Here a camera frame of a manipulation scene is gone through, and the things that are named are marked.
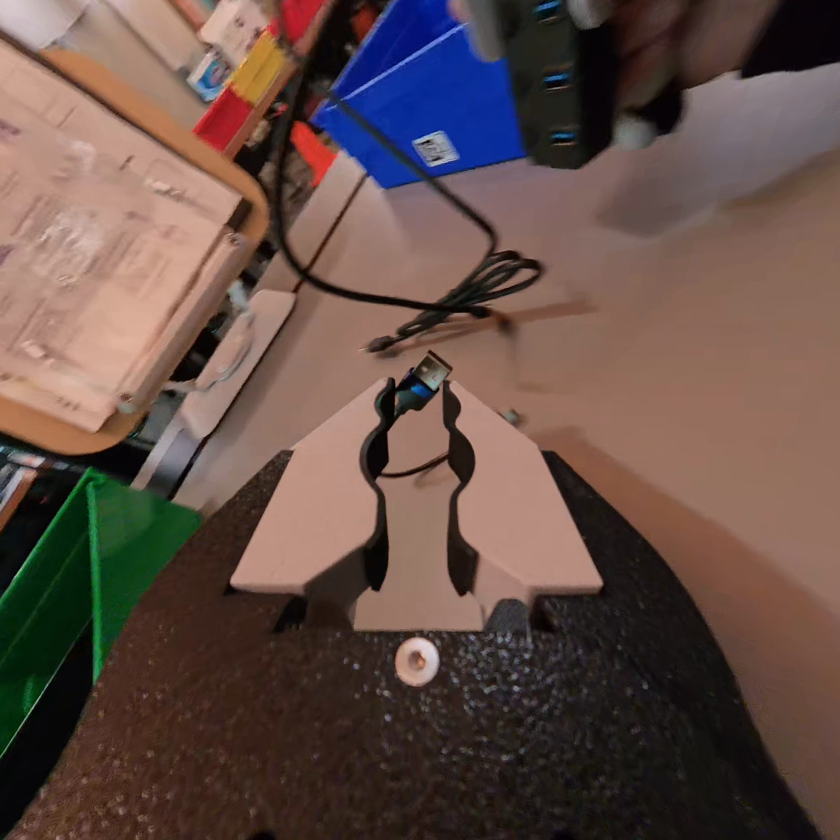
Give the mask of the white product box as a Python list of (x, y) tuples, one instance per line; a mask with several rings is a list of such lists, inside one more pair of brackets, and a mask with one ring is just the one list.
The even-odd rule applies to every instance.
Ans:
[(200, 49), (185, 78), (202, 103), (217, 99), (269, 25), (262, 2), (218, 2), (197, 34)]

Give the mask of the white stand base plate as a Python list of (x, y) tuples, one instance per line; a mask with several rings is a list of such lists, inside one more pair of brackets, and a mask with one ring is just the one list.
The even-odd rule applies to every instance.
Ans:
[(259, 290), (247, 298), (238, 282), (227, 296), (236, 313), (233, 324), (197, 378), (168, 382), (181, 402), (134, 478), (134, 490), (174, 499), (296, 304), (288, 291)]

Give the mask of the red plastic bin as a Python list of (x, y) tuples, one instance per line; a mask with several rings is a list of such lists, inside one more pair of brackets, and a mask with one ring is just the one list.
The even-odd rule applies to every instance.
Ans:
[(192, 128), (192, 134), (232, 161), (262, 120), (262, 112), (235, 87), (226, 87)]

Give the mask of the blue plastic bin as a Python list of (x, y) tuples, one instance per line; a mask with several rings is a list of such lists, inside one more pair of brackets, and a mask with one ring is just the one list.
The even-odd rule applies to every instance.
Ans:
[(332, 92), (431, 176), (526, 155), (507, 64), (478, 59), (443, 1), (391, 2)]

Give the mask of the green plastic bin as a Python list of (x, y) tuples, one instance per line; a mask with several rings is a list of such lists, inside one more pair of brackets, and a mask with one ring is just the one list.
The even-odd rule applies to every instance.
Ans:
[(41, 718), (76, 717), (133, 609), (203, 523), (93, 469), (2, 594), (2, 760)]

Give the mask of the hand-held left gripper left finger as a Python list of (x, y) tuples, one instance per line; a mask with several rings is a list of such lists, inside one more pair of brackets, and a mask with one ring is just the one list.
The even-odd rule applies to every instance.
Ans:
[(229, 583), (354, 607), (382, 586), (389, 559), (385, 499), (396, 384), (388, 377), (298, 441)]

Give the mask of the person's right hand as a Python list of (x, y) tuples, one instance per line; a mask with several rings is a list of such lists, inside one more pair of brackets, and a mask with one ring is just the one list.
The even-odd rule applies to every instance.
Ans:
[(694, 88), (739, 69), (778, 1), (622, 1), (611, 20), (620, 56), (616, 105), (647, 105), (677, 80)]

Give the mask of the black usb hub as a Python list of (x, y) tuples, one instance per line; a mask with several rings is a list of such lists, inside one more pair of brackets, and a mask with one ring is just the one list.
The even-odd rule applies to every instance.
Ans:
[(565, 1), (505, 2), (500, 16), (526, 155), (536, 165), (579, 170), (613, 139), (614, 25), (581, 29)]

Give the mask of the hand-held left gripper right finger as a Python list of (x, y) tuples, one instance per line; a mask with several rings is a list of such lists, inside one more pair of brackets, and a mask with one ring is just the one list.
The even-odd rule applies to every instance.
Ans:
[(444, 383), (448, 465), (447, 564), (458, 595), (483, 613), (544, 596), (597, 595), (603, 580), (543, 452), (462, 385)]

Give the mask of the yellow plastic bin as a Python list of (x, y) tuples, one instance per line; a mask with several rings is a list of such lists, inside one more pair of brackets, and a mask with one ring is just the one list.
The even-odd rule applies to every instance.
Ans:
[(229, 78), (227, 87), (249, 106), (256, 107), (286, 64), (277, 38), (270, 28), (266, 28)]

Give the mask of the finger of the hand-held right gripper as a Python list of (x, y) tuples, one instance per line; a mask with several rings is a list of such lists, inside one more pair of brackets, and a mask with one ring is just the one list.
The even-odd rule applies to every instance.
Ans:
[(470, 47), (485, 62), (508, 56), (512, 40), (520, 29), (520, 7), (516, 1), (453, 1), (451, 15), (466, 26)]

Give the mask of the wooden document stand board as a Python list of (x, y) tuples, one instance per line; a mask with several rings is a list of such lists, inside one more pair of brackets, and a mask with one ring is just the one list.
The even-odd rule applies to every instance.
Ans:
[[(264, 238), (269, 222), (266, 195), (256, 180), (224, 154), (198, 139), (190, 130), (156, 104), (149, 96), (132, 87), (118, 74), (96, 60), (62, 48), (33, 52), (14, 37), (1, 34), (2, 43), (17, 53), (39, 63), (53, 75), (80, 89), (122, 120), (169, 148), (195, 168), (230, 186), (244, 200), (244, 210), (237, 210), (234, 219), (237, 231), (245, 238), (244, 249), (223, 276), (234, 280)], [(102, 452), (131, 435), (164, 388), (165, 381), (192, 346), (214, 307), (222, 301), (224, 285), (214, 280), (194, 314), (179, 328), (172, 346), (162, 354), (160, 369), (155, 373), (151, 392), (142, 396), (133, 413), (116, 412), (96, 433), (85, 433), (52, 416), (27, 406), (1, 399), (1, 432), (15, 443), (41, 448), (59, 455), (90, 455)]]

